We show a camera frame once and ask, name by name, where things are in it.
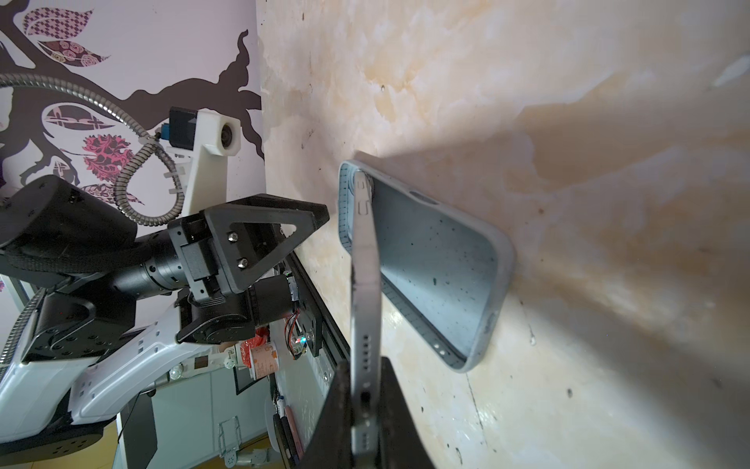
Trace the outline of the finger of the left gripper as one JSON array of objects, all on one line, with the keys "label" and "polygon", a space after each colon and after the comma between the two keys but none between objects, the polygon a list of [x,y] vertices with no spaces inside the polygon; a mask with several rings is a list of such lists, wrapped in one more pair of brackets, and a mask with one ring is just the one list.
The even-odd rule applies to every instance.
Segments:
[{"label": "finger of the left gripper", "polygon": [[202,211],[224,294],[240,294],[330,220],[326,205],[252,195]]}]

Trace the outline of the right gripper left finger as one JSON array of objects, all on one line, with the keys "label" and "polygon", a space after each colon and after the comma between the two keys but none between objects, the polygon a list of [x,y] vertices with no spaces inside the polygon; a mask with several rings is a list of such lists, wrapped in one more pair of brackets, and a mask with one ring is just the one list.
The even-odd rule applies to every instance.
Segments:
[{"label": "right gripper left finger", "polygon": [[316,430],[298,467],[352,468],[352,419],[351,366],[344,362],[336,369]]}]

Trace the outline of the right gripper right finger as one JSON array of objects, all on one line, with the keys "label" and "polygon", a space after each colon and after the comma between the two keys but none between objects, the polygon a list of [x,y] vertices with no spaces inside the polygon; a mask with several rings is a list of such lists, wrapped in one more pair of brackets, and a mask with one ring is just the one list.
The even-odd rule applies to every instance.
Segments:
[{"label": "right gripper right finger", "polygon": [[381,359],[378,405],[379,451],[377,467],[385,469],[433,469],[412,419],[390,360]]}]

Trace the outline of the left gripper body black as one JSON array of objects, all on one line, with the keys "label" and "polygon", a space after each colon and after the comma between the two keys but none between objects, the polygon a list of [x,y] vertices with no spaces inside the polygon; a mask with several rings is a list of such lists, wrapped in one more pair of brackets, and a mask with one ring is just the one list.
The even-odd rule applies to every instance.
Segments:
[{"label": "left gripper body black", "polygon": [[276,265],[240,294],[224,294],[212,234],[202,212],[173,222],[146,245],[150,256],[107,277],[107,287],[138,301],[177,292],[177,343],[218,345],[255,336],[293,311],[288,277]]}]

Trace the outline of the black phone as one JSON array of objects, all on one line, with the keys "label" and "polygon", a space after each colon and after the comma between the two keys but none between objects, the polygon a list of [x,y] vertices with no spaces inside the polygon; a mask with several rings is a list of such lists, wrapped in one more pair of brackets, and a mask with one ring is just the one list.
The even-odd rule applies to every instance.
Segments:
[{"label": "black phone", "polygon": [[354,173],[352,227],[352,457],[374,468],[379,448],[381,384],[381,273],[368,176]]}]

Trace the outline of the light blue case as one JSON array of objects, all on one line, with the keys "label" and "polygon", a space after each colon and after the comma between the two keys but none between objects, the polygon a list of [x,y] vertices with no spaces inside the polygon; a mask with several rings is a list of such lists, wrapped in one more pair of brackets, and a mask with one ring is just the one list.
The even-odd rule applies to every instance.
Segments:
[{"label": "light blue case", "polygon": [[456,372],[486,353],[513,275],[516,252],[498,228],[427,197],[361,161],[339,169],[338,232],[354,245],[355,178],[367,177],[382,291]]}]

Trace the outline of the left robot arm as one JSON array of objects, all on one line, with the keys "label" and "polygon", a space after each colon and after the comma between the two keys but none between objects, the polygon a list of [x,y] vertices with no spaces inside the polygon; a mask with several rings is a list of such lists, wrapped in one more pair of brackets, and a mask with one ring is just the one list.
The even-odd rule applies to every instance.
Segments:
[{"label": "left robot arm", "polygon": [[1,462],[77,453],[179,363],[292,313],[281,265],[325,205],[252,195],[139,236],[48,175],[1,209],[1,271],[37,287],[1,355]]}]

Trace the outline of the black base frame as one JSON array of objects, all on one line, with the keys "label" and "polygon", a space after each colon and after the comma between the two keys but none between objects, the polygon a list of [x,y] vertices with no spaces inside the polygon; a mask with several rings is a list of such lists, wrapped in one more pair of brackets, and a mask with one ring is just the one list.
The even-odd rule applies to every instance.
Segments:
[{"label": "black base frame", "polygon": [[275,392],[284,398],[284,413],[301,461],[336,369],[349,361],[350,347],[296,254],[286,258],[282,271],[292,276],[298,317],[288,329],[284,320],[271,327],[271,338],[280,352],[280,370],[273,383]]}]

